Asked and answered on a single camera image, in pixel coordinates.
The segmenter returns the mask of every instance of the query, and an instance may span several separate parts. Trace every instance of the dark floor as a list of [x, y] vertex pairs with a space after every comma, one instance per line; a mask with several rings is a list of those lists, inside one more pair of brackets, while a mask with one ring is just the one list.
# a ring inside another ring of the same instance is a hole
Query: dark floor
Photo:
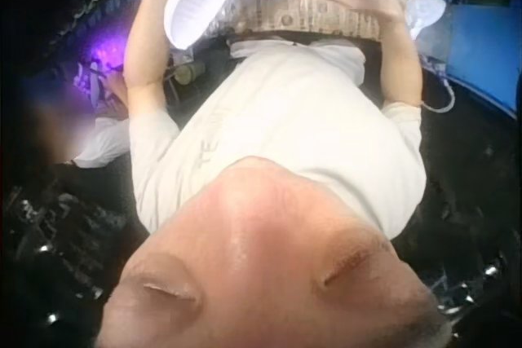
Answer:
[[[367, 69], [363, 90], [379, 101], [380, 54], [376, 45], [365, 46]], [[219, 42], [210, 48], [200, 51], [199, 55], [207, 64], [207, 74], [184, 92], [183, 104], [175, 105], [176, 121], [181, 126], [235, 65], [228, 60], [226, 51], [220, 49]], [[454, 321], [455, 346], [491, 346], [493, 343], [509, 346], [501, 341], [509, 336], [520, 338], [522, 330], [520, 172], [517, 162], [520, 155], [517, 155], [516, 123], [467, 90], [458, 86], [454, 89], [456, 104], [451, 112], [423, 113], [422, 154], [428, 185], [418, 211], [393, 243], [398, 254], [432, 287], [440, 300], [441, 311]], [[434, 77], [425, 75], [425, 100], [431, 106], [443, 104], [445, 94]], [[29, 276], [41, 279], [38, 276], [43, 273], [44, 261], [16, 255], [17, 259], [25, 261], [24, 271], [17, 273], [16, 280], [6, 288], [12, 305], [20, 307], [18, 302], [22, 301], [26, 311], [32, 311], [31, 306], [40, 303], [44, 309], [38, 312], [40, 318], [34, 316], [32, 324], [25, 321], [24, 325], [45, 338], [38, 340], [33, 336], [28, 339], [26, 333], [25, 346], [82, 346], [88, 341], [119, 269], [144, 238], [135, 221], [128, 156], [119, 158], [106, 169], [60, 167], [56, 169], [56, 175], [60, 179], [57, 187], [78, 195], [87, 204], [95, 201], [103, 208], [125, 216], [131, 224], [114, 228], [111, 241], [117, 246], [107, 250], [114, 255], [113, 260], [99, 260], [103, 268], [110, 269], [105, 271], [109, 277], [98, 277], [103, 281], [104, 293], [88, 305], [81, 300], [76, 307], [68, 305], [69, 315], [65, 318], [69, 321], [46, 324], [45, 315], [49, 310], [45, 309], [64, 304], [42, 302], [39, 296], [46, 291], [35, 290], [34, 282], [30, 281]], [[56, 286], [58, 283], [47, 281], [42, 284]], [[27, 292], [33, 297], [27, 299]], [[24, 316], [23, 311], [16, 314]]]

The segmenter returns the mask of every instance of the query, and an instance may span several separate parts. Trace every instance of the white shirt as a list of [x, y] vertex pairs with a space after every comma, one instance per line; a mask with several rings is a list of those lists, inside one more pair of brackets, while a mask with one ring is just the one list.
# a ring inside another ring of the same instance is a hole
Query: white shirt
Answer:
[[353, 82], [364, 72], [364, 56], [344, 48], [346, 67], [337, 61], [339, 47], [257, 51], [181, 132], [164, 111], [132, 118], [141, 222], [156, 231], [227, 166], [260, 156], [325, 184], [388, 238], [397, 236], [426, 184], [420, 108], [392, 104], [380, 111]]
[[108, 117], [98, 117], [91, 130], [77, 132], [74, 143], [80, 155], [73, 159], [76, 166], [83, 169], [104, 167], [120, 155], [129, 152], [129, 120], [119, 121]]

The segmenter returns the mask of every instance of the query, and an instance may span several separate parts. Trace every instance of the dark background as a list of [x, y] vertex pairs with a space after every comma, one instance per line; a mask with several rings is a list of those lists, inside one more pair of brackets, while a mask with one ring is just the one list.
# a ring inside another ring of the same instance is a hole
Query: dark background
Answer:
[[[40, 227], [31, 222], [15, 225], [20, 214], [16, 208], [2, 217], [2, 307], [6, 320], [3, 322], [17, 341], [14, 346], [89, 346], [103, 300], [122, 264], [144, 238], [133, 223], [135, 216], [129, 207], [132, 202], [118, 199], [129, 193], [125, 185], [128, 181], [122, 186], [121, 180], [130, 172], [128, 156], [106, 170], [89, 173], [58, 170], [48, 174], [39, 170], [28, 175], [30, 172], [26, 170], [29, 166], [38, 167], [34, 164], [38, 150], [21, 147], [19, 143], [27, 136], [25, 132], [30, 131], [32, 119], [24, 111], [25, 97], [18, 77], [38, 69], [35, 64], [41, 64], [38, 59], [74, 2], [2, 0], [2, 194], [9, 193], [13, 183], [24, 183], [13, 205], [31, 200], [50, 211], [59, 208], [53, 200], [61, 192], [72, 192], [81, 198], [71, 207], [74, 219], [59, 225], [55, 246], [65, 253], [59, 258], [34, 256], [33, 251], [40, 246]], [[207, 91], [215, 88], [232, 69], [223, 62], [222, 51], [209, 53], [214, 54], [207, 55], [207, 66], [221, 65], [200, 81], [201, 90]], [[365, 54], [368, 77], [363, 88], [378, 91], [378, 47], [368, 45]], [[458, 333], [455, 346], [514, 346], [520, 341], [522, 330], [517, 139], [520, 128], [468, 90], [459, 86], [454, 89], [457, 102], [450, 113], [425, 113], [423, 117], [422, 154], [428, 173], [427, 190], [417, 213], [394, 245], [428, 285], [441, 277], [441, 268], [444, 270], [448, 288], [437, 293], [438, 298], [446, 308], [462, 305], [464, 309], [454, 317]], [[429, 74], [425, 74], [425, 91], [428, 102], [445, 101], [444, 89]], [[27, 152], [25, 159], [19, 159], [22, 150]], [[104, 253], [110, 257], [91, 255], [82, 261], [103, 264], [104, 273], [91, 278], [104, 288], [104, 293], [97, 301], [77, 300], [74, 298], [82, 292], [82, 286], [78, 285], [77, 276], [72, 278], [60, 269], [60, 263], [74, 253], [69, 247], [79, 240], [75, 233], [86, 230], [86, 218], [98, 216], [93, 205], [116, 211], [126, 218], [126, 225], [121, 230], [107, 228], [110, 238], [103, 241], [95, 231], [87, 230], [90, 243], [103, 242]], [[18, 245], [19, 238], [27, 240], [25, 247]], [[9, 257], [11, 243], [17, 243], [19, 250], [13, 258]], [[498, 267], [499, 275], [485, 279], [484, 269], [491, 265]], [[468, 294], [473, 296], [476, 306], [468, 306]], [[59, 311], [63, 317], [60, 322], [47, 325], [47, 315], [53, 311]]]

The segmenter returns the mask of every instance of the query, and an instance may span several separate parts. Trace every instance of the person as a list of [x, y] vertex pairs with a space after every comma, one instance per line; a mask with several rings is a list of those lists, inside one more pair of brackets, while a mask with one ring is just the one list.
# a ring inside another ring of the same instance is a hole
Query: person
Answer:
[[364, 62], [354, 46], [276, 41], [249, 53], [182, 131], [161, 87], [166, 0], [141, 1], [124, 75], [136, 206], [151, 236], [104, 307], [98, 346], [448, 342], [435, 298], [389, 241], [426, 182], [422, 74], [404, 11], [397, 0], [332, 1], [378, 18], [382, 110], [353, 81]]
[[75, 156], [67, 163], [82, 169], [104, 167], [119, 156], [128, 153], [129, 119], [127, 118], [126, 86], [123, 76], [118, 71], [110, 71], [100, 83], [106, 91], [105, 105], [96, 113], [94, 128], [78, 131]]
[[111, 71], [101, 81], [107, 99], [104, 105], [95, 108], [63, 74], [66, 72], [57, 76], [44, 72], [26, 82], [26, 90], [31, 92], [30, 105], [38, 121], [37, 142], [42, 146], [46, 161], [92, 169], [104, 167], [129, 152], [126, 86], [122, 74]]

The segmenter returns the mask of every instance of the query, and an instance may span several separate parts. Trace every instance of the cable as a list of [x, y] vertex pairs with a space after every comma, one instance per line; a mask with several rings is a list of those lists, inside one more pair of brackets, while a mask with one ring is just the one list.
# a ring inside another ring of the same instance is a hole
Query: cable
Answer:
[[424, 69], [426, 69], [428, 72], [433, 73], [436, 77], [439, 78], [442, 85], [446, 88], [449, 94], [449, 103], [444, 106], [443, 108], [437, 109], [432, 108], [430, 105], [426, 104], [424, 101], [422, 102], [422, 107], [426, 110], [429, 110], [430, 112], [434, 113], [447, 113], [451, 109], [453, 109], [453, 106], [455, 105], [455, 93], [453, 91], [453, 88], [449, 85], [448, 78], [446, 77], [446, 71], [445, 71], [445, 64], [433, 64], [427, 56], [420, 55], [421, 65]]

